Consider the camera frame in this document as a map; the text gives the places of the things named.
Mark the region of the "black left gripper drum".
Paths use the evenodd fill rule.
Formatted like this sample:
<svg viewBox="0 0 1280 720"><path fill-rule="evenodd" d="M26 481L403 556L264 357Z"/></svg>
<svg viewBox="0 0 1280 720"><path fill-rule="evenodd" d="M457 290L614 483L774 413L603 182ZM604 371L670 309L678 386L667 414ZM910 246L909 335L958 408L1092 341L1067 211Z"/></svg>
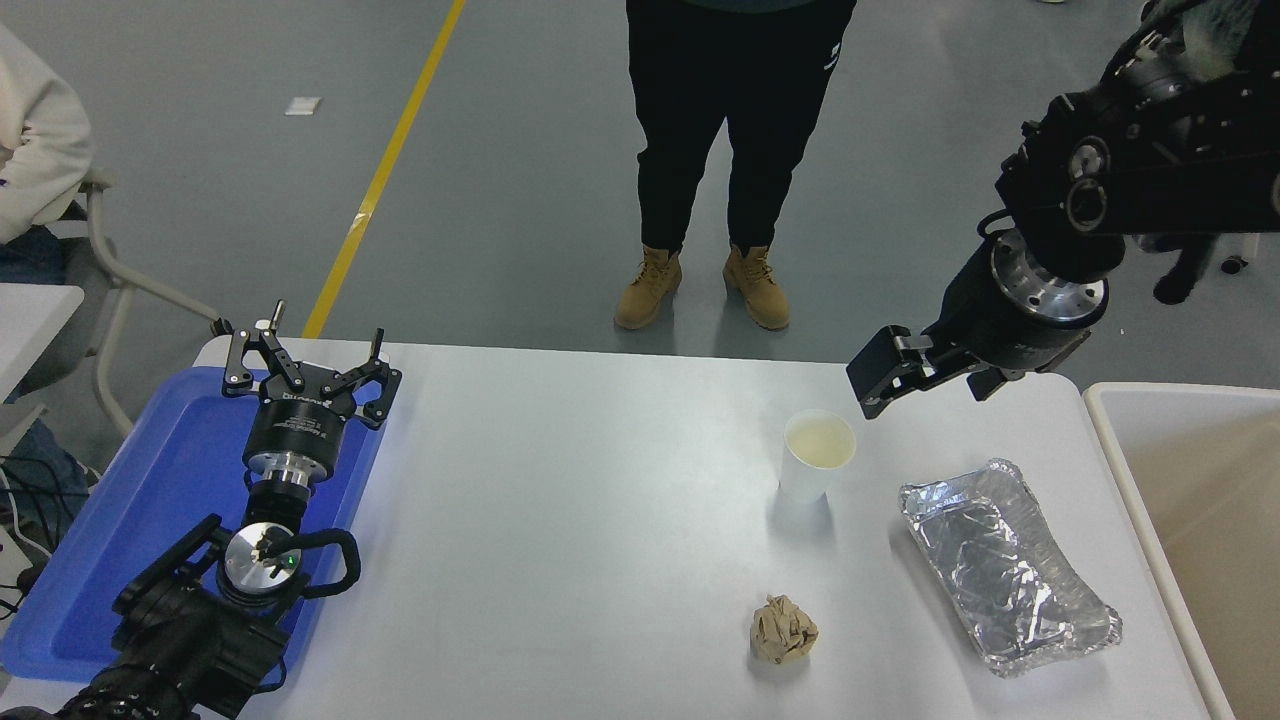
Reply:
<svg viewBox="0 0 1280 720"><path fill-rule="evenodd" d="M269 457L285 454L306 457L315 471L335 468L346 423L356 414L351 391L321 398L261 384L256 396L259 410L242 454L250 470L262 471Z"/></svg>

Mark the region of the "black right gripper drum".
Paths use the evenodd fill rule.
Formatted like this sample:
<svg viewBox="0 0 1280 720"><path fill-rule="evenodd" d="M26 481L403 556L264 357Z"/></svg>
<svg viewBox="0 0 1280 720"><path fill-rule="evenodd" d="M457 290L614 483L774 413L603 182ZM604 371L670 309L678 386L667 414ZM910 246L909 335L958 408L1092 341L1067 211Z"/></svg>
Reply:
<svg viewBox="0 0 1280 720"><path fill-rule="evenodd" d="M1030 372L1052 364L1092 325L1092 283L1053 275L1025 245L982 245L943 292L934 343Z"/></svg>

